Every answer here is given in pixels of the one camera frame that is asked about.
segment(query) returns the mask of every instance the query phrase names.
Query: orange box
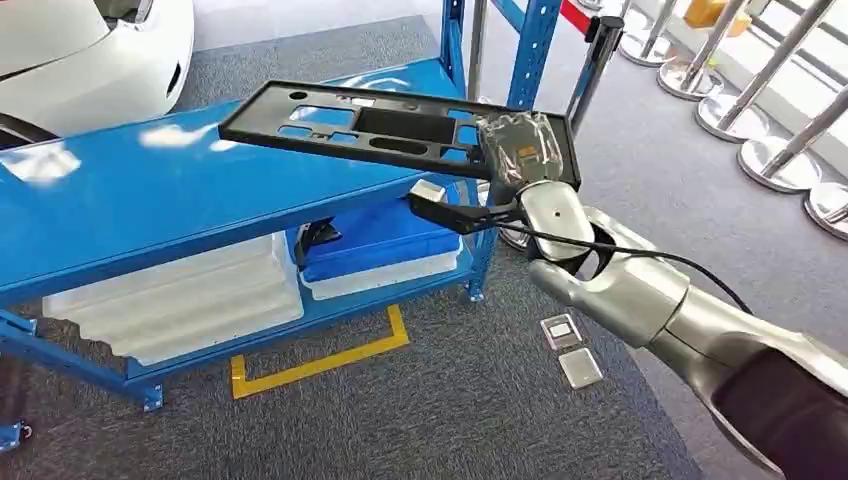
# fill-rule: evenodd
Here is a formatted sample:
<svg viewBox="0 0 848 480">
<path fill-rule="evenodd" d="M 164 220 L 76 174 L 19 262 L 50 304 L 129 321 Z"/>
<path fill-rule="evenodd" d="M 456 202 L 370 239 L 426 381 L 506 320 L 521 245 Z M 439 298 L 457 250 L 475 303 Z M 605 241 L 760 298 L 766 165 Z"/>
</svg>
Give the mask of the orange box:
<svg viewBox="0 0 848 480">
<path fill-rule="evenodd" d="M 692 28 L 712 27 L 726 5 L 727 0 L 692 0 L 683 21 Z M 738 37 L 745 33 L 750 25 L 751 17 L 747 13 L 740 13 L 730 26 L 727 36 Z"/>
</svg>

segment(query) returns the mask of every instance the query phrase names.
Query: black tray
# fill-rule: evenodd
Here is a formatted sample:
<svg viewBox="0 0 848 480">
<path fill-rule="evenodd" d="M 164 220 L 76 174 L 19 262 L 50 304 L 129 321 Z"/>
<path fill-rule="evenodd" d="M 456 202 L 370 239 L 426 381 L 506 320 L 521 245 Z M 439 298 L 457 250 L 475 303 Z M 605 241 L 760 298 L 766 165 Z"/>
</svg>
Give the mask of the black tray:
<svg viewBox="0 0 848 480">
<path fill-rule="evenodd" d="M 338 125 L 291 119 L 299 107 L 346 110 L 352 120 Z M 491 180 L 480 147 L 460 143 L 459 132 L 462 127 L 476 131 L 474 116 L 513 111 L 426 95 L 272 80 L 218 125 L 218 135 L 240 143 Z M 577 189 L 580 173 L 568 121 L 562 115 L 546 115 L 563 155 L 562 180 Z M 303 136 L 280 133 L 285 127 Z M 443 159 L 449 150 L 463 151 L 465 159 Z"/>
</svg>

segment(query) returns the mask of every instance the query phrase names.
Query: small metal square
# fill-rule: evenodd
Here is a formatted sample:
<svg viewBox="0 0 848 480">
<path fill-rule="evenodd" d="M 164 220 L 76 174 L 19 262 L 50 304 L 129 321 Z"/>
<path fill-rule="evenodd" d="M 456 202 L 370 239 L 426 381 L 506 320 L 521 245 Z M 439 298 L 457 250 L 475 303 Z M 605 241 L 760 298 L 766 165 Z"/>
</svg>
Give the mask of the small metal square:
<svg viewBox="0 0 848 480">
<path fill-rule="evenodd" d="M 595 357 L 588 348 L 581 348 L 559 356 L 559 364 L 568 378 L 571 388 L 578 389 L 603 380 L 604 374 L 598 368 Z"/>
<path fill-rule="evenodd" d="M 418 180 L 415 185 L 409 190 L 412 195 L 418 195 L 421 198 L 430 200 L 431 202 L 440 202 L 445 196 L 445 189 L 435 183 L 426 180 Z"/>
<path fill-rule="evenodd" d="M 583 337 L 574 326 L 574 320 L 568 313 L 546 318 L 539 323 L 542 325 L 542 331 L 545 332 L 545 338 L 548 339 L 548 345 L 553 350 L 573 347 L 583 341 Z"/>
</svg>

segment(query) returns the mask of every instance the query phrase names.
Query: white car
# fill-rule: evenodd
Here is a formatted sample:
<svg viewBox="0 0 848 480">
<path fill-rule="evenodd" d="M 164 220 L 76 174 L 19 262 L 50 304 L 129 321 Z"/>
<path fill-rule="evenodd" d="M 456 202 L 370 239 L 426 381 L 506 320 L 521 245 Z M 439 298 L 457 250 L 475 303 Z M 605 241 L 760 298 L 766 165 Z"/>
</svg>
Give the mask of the white car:
<svg viewBox="0 0 848 480">
<path fill-rule="evenodd" d="M 0 0 L 0 149 L 167 113 L 193 45 L 192 0 Z"/>
</svg>

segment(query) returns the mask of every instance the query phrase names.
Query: stacked white trays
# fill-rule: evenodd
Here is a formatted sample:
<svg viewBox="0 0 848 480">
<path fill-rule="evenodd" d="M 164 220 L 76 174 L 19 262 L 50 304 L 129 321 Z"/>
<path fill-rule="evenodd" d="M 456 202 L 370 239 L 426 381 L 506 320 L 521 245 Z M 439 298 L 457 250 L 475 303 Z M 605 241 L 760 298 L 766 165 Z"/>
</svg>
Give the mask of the stacked white trays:
<svg viewBox="0 0 848 480">
<path fill-rule="evenodd" d="M 279 233 L 51 295 L 44 315 L 150 365 L 296 320 L 303 303 Z"/>
</svg>

